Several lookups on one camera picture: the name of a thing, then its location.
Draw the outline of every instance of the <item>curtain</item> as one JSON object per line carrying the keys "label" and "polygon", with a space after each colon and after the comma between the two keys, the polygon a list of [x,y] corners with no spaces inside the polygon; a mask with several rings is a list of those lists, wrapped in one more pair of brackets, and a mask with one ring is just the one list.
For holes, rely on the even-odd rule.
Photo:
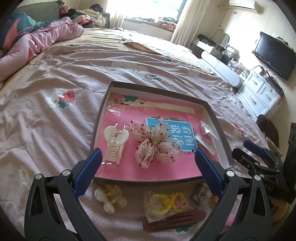
{"label": "curtain", "polygon": [[210,0],[187,0],[171,42],[190,47]]}
{"label": "curtain", "polygon": [[121,27],[126,17],[129,0],[108,0],[106,12],[110,13],[110,28]]}

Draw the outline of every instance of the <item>television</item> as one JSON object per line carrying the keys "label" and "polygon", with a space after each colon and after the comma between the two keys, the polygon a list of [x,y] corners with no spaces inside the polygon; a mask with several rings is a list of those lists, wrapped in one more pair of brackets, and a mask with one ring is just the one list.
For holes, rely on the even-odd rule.
{"label": "television", "polygon": [[289,79],[296,65],[296,53],[281,41],[263,32],[260,32],[259,42],[252,53],[285,80]]}

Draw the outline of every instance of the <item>air conditioner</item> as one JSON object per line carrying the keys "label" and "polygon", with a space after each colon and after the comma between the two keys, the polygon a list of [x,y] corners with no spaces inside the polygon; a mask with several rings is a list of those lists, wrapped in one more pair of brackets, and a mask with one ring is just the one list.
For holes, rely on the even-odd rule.
{"label": "air conditioner", "polygon": [[260,5],[256,1],[253,0],[230,0],[229,5],[232,8],[245,10],[249,12],[259,13]]}

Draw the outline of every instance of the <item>metal screw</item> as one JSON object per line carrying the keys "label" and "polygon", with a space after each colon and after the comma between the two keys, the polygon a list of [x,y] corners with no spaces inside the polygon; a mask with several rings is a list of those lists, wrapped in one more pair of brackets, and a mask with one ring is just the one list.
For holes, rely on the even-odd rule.
{"label": "metal screw", "polygon": [[261,177],[259,177],[258,175],[255,175],[254,178],[255,178],[257,181],[260,181],[260,180],[261,180]]}
{"label": "metal screw", "polygon": [[64,170],[62,174],[63,176],[68,176],[70,173],[70,170]]}
{"label": "metal screw", "polygon": [[37,174],[37,175],[35,176],[35,179],[36,179],[36,180],[39,180],[41,177],[42,177],[42,174],[39,173],[39,174]]}
{"label": "metal screw", "polygon": [[234,176],[234,172],[233,171],[227,171],[226,172],[227,176],[233,177]]}

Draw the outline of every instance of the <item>window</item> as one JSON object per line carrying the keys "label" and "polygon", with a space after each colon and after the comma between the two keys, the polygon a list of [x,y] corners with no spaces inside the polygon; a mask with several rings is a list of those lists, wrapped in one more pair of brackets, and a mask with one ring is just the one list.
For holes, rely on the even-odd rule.
{"label": "window", "polygon": [[140,18],[167,17],[178,20],[186,0],[131,0],[126,16]]}

